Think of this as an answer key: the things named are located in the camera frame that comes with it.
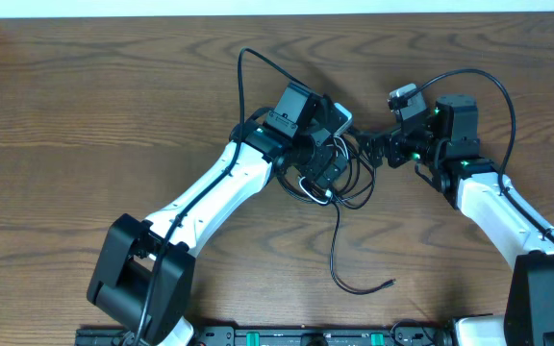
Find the black bracket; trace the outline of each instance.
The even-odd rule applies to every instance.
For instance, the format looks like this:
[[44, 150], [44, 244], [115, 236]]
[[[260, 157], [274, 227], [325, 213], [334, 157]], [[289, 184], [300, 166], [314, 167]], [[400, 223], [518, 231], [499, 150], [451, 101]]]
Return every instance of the black bracket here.
[[176, 246], [149, 230], [150, 225], [123, 214], [109, 228], [95, 265], [87, 299], [127, 329], [139, 326], [151, 271], [134, 261], [134, 256], [155, 254], [168, 246], [157, 275], [153, 299], [148, 309], [146, 332], [141, 337], [159, 344], [183, 316], [191, 291], [195, 257], [184, 243]]
[[516, 257], [504, 334], [508, 346], [554, 345], [554, 255]]

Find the wooden table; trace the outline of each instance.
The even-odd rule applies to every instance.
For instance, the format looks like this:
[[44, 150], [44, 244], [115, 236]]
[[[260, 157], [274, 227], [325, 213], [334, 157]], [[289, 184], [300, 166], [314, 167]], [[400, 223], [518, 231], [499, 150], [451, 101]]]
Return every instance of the wooden table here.
[[[236, 58], [249, 45], [355, 114], [394, 122], [388, 93], [478, 67], [511, 92], [518, 117], [508, 174], [554, 224], [554, 13], [0, 20], [0, 345], [69, 345], [81, 325], [113, 324], [86, 289], [110, 224], [142, 218], [192, 184], [238, 121]], [[245, 59], [247, 108], [273, 106], [284, 78]], [[509, 116], [488, 81], [438, 83], [429, 102], [473, 94], [485, 154], [499, 161]], [[502, 313], [511, 271], [486, 236], [414, 173], [379, 172], [376, 192], [344, 211], [276, 184], [243, 204], [196, 265], [192, 321], [382, 325]]]

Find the wire bundle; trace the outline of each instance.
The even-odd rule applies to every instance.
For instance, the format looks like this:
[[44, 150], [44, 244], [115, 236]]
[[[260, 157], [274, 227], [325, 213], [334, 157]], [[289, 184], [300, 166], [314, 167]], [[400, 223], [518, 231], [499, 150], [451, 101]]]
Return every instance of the wire bundle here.
[[[327, 191], [318, 190], [313, 185], [311, 188], [305, 188], [303, 186], [303, 177], [298, 178], [298, 185], [300, 190], [295, 188], [293, 184], [287, 179], [285, 175], [277, 177], [279, 185], [293, 198], [308, 204], [318, 204], [322, 207], [333, 205], [337, 211], [337, 222], [335, 225], [335, 231], [333, 232], [333, 241], [331, 244], [331, 254], [329, 258], [329, 268], [331, 272], [331, 277], [335, 284], [344, 290], [347, 293], [355, 295], [365, 295], [373, 292], [377, 292], [380, 289], [387, 288], [392, 286], [396, 280], [391, 279], [386, 281], [383, 284], [375, 286], [369, 289], [359, 289], [353, 288], [349, 284], [346, 284], [337, 274], [335, 270], [335, 246], [337, 243], [337, 233], [339, 231], [340, 225], [340, 206], [350, 209], [358, 210], [362, 208], [371, 198], [373, 190], [375, 189], [376, 182], [376, 169], [370, 157], [368, 157], [364, 152], [359, 151], [354, 144], [349, 140], [336, 136], [334, 137], [335, 144], [328, 144], [335, 147], [334, 155], [338, 156], [339, 154], [346, 156], [348, 164], [348, 176], [345, 184], [339, 188], [331, 186]], [[361, 178], [361, 171], [365, 170], [369, 177], [370, 182], [362, 187], [356, 192], [352, 192], [358, 185]], [[354, 204], [353, 200], [357, 197], [363, 195], [366, 191], [365, 198], [358, 204]]]

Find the white wall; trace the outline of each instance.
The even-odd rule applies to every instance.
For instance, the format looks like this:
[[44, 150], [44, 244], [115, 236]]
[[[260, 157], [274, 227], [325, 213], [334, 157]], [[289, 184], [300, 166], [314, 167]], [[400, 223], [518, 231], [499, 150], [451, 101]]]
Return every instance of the white wall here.
[[0, 0], [0, 18], [395, 12], [554, 12], [554, 0]]

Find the black cable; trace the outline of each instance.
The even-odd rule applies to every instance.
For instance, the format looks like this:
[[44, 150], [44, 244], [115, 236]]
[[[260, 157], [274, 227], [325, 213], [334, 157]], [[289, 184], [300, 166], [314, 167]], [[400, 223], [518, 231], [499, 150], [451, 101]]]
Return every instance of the black cable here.
[[275, 68], [277, 71], [279, 71], [284, 76], [288, 77], [290, 80], [304, 86], [303, 83], [301, 83], [296, 78], [292, 77], [286, 70], [278, 66], [276, 63], [270, 61], [268, 58], [263, 56], [262, 54], [256, 52], [255, 50], [249, 48], [249, 47], [243, 47], [239, 52], [239, 60], [237, 62], [237, 78], [239, 82], [239, 138], [237, 139], [237, 147], [235, 148], [234, 155], [232, 157], [232, 160], [230, 161], [230, 164], [223, 170], [223, 172], [217, 176], [207, 187], [205, 187], [198, 195], [196, 195], [191, 202], [189, 202], [183, 210], [179, 214], [177, 214], [174, 218], [174, 221], [172, 222], [172, 225], [170, 225], [170, 228], [166, 232], [164, 236], [164, 242], [162, 246], [160, 247], [160, 251], [158, 255], [156, 256], [155, 263], [153, 264], [153, 270], [152, 270], [152, 276], [149, 280], [149, 286], [147, 287], [147, 294], [146, 298], [144, 299], [144, 305], [142, 306], [142, 312], [140, 314], [140, 321], [138, 323], [138, 330], [136, 331], [135, 337], [134, 337], [134, 346], [138, 346], [141, 336], [144, 335], [146, 330], [146, 316], [148, 314], [149, 306], [151, 305], [151, 300], [153, 298], [153, 292], [155, 291], [155, 284], [157, 281], [157, 273], [160, 272], [160, 269], [162, 268], [162, 262], [164, 261], [165, 253], [168, 248], [168, 244], [170, 243], [170, 239], [174, 235], [174, 231], [181, 226], [181, 222], [183, 221], [183, 218], [187, 216], [188, 212], [200, 201], [204, 196], [209, 193], [219, 182], [221, 182], [227, 175], [230, 174], [234, 166], [237, 164], [237, 160], [239, 159], [239, 153], [240, 153], [240, 147], [242, 144], [242, 137], [243, 137], [243, 125], [245, 123], [245, 98], [244, 98], [244, 92], [243, 92], [243, 84], [242, 84], [242, 56], [245, 52], [249, 52], [256, 57], [260, 58], [263, 62], [268, 63], [270, 66]]
[[[350, 165], [350, 177], [351, 177], [352, 161], [353, 161], [353, 158], [357, 158], [358, 151], [356, 150], [354, 145], [349, 140], [343, 138], [343, 141], [345, 142], [346, 150], [348, 151], [348, 153], [350, 153], [349, 165]], [[345, 186], [348, 186], [348, 184], [350, 182], [350, 177], [348, 177], [348, 180], [347, 180], [347, 183], [345, 184]], [[344, 186], [342, 189], [340, 189], [338, 191], [338, 194], [343, 196], [346, 193], [351, 192], [354, 189], [354, 187], [356, 187], [356, 185], [358, 184], [358, 181], [359, 181], [360, 178], [361, 178], [361, 161], [356, 160], [356, 178], [354, 178], [354, 182], [352, 183], [352, 186], [349, 186], [348, 188], [345, 188], [345, 186]]]
[[429, 335], [427, 333], [427, 331], [424, 329], [424, 327], [422, 327], [422, 324], [420, 324], [420, 322], [414, 320], [414, 319], [411, 319], [411, 318], [405, 318], [405, 319], [402, 319], [400, 320], [399, 322], [395, 323], [392, 328], [390, 328], [390, 338], [392, 339], [392, 342], [394, 342], [394, 344], [396, 346], [406, 346], [404, 344], [402, 344], [401, 342], [397, 341], [396, 337], [395, 337], [395, 334], [396, 334], [396, 328], [400, 325], [400, 324], [403, 324], [405, 322], [408, 322], [408, 323], [413, 323], [415, 325], [417, 325], [419, 328], [422, 329], [422, 332], [424, 333], [424, 336], [426, 336], [427, 339], [429, 339], [430, 343], [428, 344], [425, 344], [423, 346], [433, 346], [435, 345], [435, 341], [433, 341], [433, 337], [431, 337], [431, 335]]
[[307, 198], [305, 195], [303, 195], [302, 193], [299, 193], [291, 184], [290, 182], [288, 182], [288, 180], [286, 179], [286, 177], [277, 177], [277, 182], [279, 182], [279, 185], [292, 197], [294, 197], [295, 199], [303, 202], [303, 203], [307, 203], [307, 204], [313, 204], [315, 203], [314, 200], [310, 199], [310, 198]]
[[337, 211], [337, 222], [335, 224], [335, 231], [333, 232], [333, 243], [331, 245], [331, 255], [330, 255], [330, 259], [329, 259], [329, 267], [330, 267], [330, 270], [331, 270], [331, 277], [333, 278], [333, 281], [335, 282], [337, 287], [341, 288], [342, 290], [344, 290], [347, 293], [351, 293], [351, 294], [355, 294], [355, 295], [366, 295], [366, 294], [374, 293], [374, 292], [379, 291], [380, 289], [388, 288], [388, 287], [394, 285], [394, 283], [396, 283], [396, 279], [390, 279], [390, 280], [386, 281], [385, 283], [380, 284], [380, 285], [378, 285], [376, 287], [373, 287], [373, 288], [357, 289], [357, 288], [352, 288], [350, 285], [344, 283], [343, 280], [337, 275], [337, 272], [335, 271], [335, 244], [337, 243], [337, 232], [339, 231], [341, 213], [340, 213], [339, 206], [337, 205], [337, 203], [332, 202], [331, 204], [333, 206], [335, 206], [335, 210]]
[[[371, 176], [371, 182], [369, 184], [367, 184], [365, 187], [363, 187], [363, 189], [361, 189], [360, 191], [354, 193], [351, 196], [344, 197], [343, 195], [335, 194], [335, 199], [337, 200], [337, 202], [341, 203], [344, 207], [346, 207], [348, 209], [358, 210], [358, 209], [365, 206], [365, 204], [369, 201], [369, 199], [371, 198], [371, 195], [373, 194], [373, 190], [375, 189], [376, 169], [374, 167], [372, 167], [373, 164], [371, 162], [367, 162], [366, 160], [364, 160], [362, 158], [363, 155], [361, 153], [359, 153], [355, 148], [353, 148], [353, 146], [352, 146], [351, 149], [353, 149], [353, 150], [350, 150], [350, 148], [348, 146], [348, 151], [350, 152], [350, 155], [354, 156], [359, 164], [361, 162], [363, 164], [363, 167], [366, 169], [366, 171]], [[363, 202], [361, 202], [358, 206], [353, 206], [353, 205], [347, 203], [347, 201], [360, 196], [365, 191], [367, 191], [369, 188], [370, 188], [369, 193], [367, 194], [367, 196], [365, 197]]]
[[354, 165], [352, 164], [352, 157], [347, 158], [347, 167], [349, 169], [349, 173], [347, 174], [347, 181], [345, 181], [345, 184], [337, 191], [337, 193], [347, 193], [345, 192], [348, 188], [350, 188], [350, 183], [352, 182], [352, 176], [354, 173]]
[[450, 141], [450, 138], [445, 137], [445, 138], [440, 139], [440, 141], [438, 142], [438, 145], [435, 148], [435, 155], [433, 156], [433, 166], [435, 167], [435, 169], [440, 169], [441, 146], [447, 141]]
[[499, 90], [503, 94], [504, 99], [506, 100], [506, 104], [508, 105], [508, 110], [510, 111], [511, 129], [510, 129], [510, 141], [508, 142], [508, 148], [506, 149], [506, 154], [504, 155], [504, 159], [501, 162], [501, 165], [499, 166], [499, 172], [497, 173], [497, 183], [499, 184], [499, 191], [500, 191], [500, 193], [503, 193], [503, 194], [506, 195], [506, 198], [508, 199], [508, 201], [510, 201], [510, 203], [515, 207], [516, 210], [518, 210], [518, 212], [520, 212], [523, 216], [525, 216], [527, 221], [529, 221], [532, 225], [534, 225], [534, 227], [536, 227], [541, 234], [545, 235], [548, 238], [548, 240], [550, 240], [554, 244], [554, 235], [552, 235], [550, 233], [550, 232], [552, 232], [552, 229], [546, 229], [545, 227], [543, 227], [540, 224], [540, 222], [538, 222], [538, 220], [536, 220], [532, 215], [530, 215], [529, 212], [527, 212], [527, 210], [525, 210], [514, 199], [514, 197], [509, 192], [510, 189], [505, 187], [505, 185], [504, 185], [503, 177], [504, 177], [504, 174], [506, 173], [506, 166], [508, 165], [508, 160], [510, 159], [510, 156], [512, 154], [512, 150], [515, 146], [515, 140], [516, 140], [516, 112], [515, 112], [515, 106], [512, 103], [512, 99], [510, 98], [510, 95], [508, 94], [508, 90], [501, 84], [501, 82], [499, 82], [499, 80], [497, 80], [495, 77], [493, 77], [490, 73], [485, 72], [483, 70], [476, 69], [476, 68], [458, 69], [458, 70], [454, 70], [454, 71], [450, 71], [450, 72], [440, 74], [439, 76], [431, 79], [430, 81], [426, 82], [422, 86], [417, 87], [416, 89], [406, 93], [405, 95], [403, 95], [402, 101], [405, 102], [405, 101], [411, 99], [416, 94], [418, 94], [419, 92], [421, 92], [422, 90], [424, 90], [425, 88], [429, 87], [430, 85], [432, 85], [433, 83], [435, 83], [437, 81], [440, 81], [440, 80], [442, 80], [446, 77], [450, 77], [450, 76], [454, 76], [454, 75], [462, 74], [462, 73], [478, 74], [478, 75], [481, 75], [481, 76], [484, 76], [484, 77], [488, 78], [490, 81], [492, 81], [497, 86], [497, 88], [499, 88]]

